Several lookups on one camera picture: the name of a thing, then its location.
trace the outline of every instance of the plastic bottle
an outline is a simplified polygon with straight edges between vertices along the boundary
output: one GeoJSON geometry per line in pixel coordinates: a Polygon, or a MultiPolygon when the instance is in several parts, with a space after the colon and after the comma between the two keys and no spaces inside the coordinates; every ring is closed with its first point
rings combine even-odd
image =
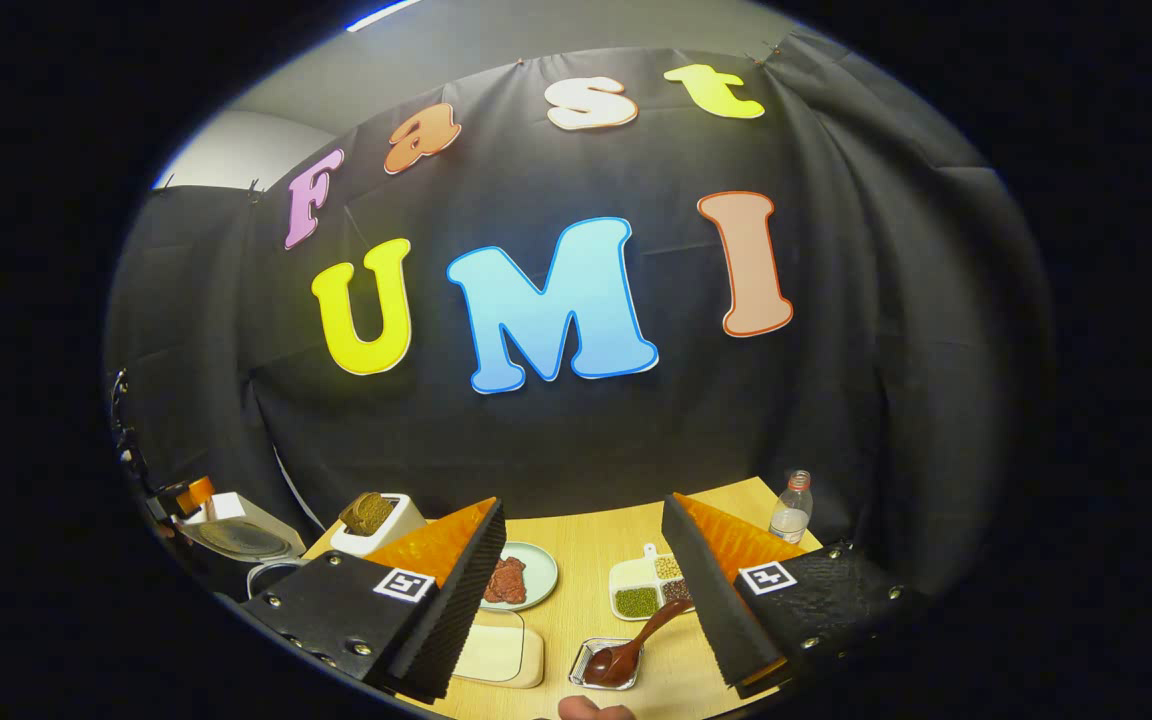
{"type": "Polygon", "coordinates": [[[788,473],[787,486],[776,498],[776,509],[767,529],[786,541],[797,543],[803,539],[808,522],[812,520],[812,475],[806,470],[794,470],[788,473]]]}

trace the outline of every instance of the spoon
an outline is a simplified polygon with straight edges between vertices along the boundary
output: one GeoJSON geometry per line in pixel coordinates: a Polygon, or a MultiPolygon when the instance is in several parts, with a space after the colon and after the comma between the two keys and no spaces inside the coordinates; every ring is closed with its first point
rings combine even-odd
{"type": "Polygon", "coordinates": [[[604,647],[594,652],[594,657],[589,659],[589,665],[585,665],[585,673],[581,675],[582,682],[604,688],[617,688],[624,684],[639,667],[639,650],[643,647],[643,643],[652,637],[652,632],[657,632],[669,620],[677,617],[690,607],[691,601],[685,598],[684,600],[665,602],[643,626],[639,637],[622,644],[622,646],[604,647]]]}

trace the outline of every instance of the raw steak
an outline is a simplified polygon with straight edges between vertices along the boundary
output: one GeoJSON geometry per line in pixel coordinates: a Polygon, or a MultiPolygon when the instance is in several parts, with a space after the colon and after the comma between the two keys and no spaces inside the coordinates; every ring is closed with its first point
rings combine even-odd
{"type": "Polygon", "coordinates": [[[497,569],[488,579],[488,589],[483,593],[483,600],[488,602],[508,602],[521,605],[526,602],[526,588],[522,584],[524,562],[517,558],[497,560],[497,569]]]}

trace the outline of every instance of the letter m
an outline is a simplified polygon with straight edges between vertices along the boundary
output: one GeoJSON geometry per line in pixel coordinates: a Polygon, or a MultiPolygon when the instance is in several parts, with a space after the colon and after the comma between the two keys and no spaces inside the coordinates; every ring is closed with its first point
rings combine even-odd
{"type": "Polygon", "coordinates": [[[576,321],[579,350],[573,372],[582,378],[641,373],[657,364],[657,347],[644,340],[626,276],[630,223],[594,218],[558,237],[545,290],[536,290],[499,247],[480,247],[447,266],[447,278],[465,291],[479,369],[470,378],[480,393],[522,387],[521,365],[509,359],[505,338],[545,381],[558,378],[567,328],[576,321]]]}

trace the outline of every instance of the bottle cap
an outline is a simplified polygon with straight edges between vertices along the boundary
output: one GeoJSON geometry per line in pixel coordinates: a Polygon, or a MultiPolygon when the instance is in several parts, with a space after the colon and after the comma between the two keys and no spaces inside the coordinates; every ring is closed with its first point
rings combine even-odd
{"type": "Polygon", "coordinates": [[[805,491],[805,488],[812,487],[812,473],[806,470],[795,470],[790,473],[790,488],[796,488],[796,491],[805,491]]]}

